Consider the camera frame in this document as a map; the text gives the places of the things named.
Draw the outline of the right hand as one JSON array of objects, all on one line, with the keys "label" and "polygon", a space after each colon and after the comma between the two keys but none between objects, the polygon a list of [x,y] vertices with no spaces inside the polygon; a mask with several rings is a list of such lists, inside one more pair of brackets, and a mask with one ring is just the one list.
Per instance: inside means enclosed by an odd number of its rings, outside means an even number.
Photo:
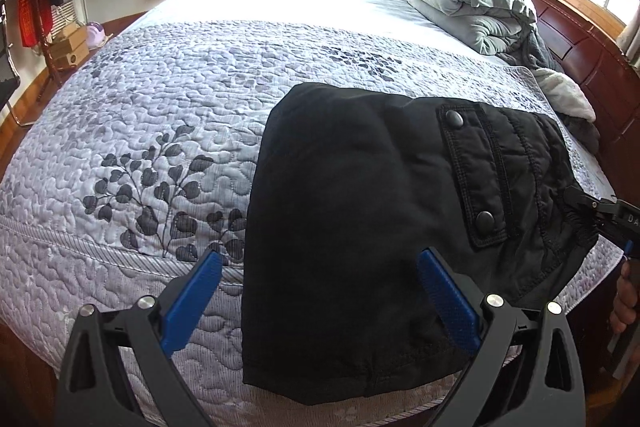
[{"label": "right hand", "polygon": [[615,334],[621,334],[628,326],[636,323],[638,288],[631,282],[632,264],[626,261],[616,282],[616,295],[610,315],[610,324]]}]

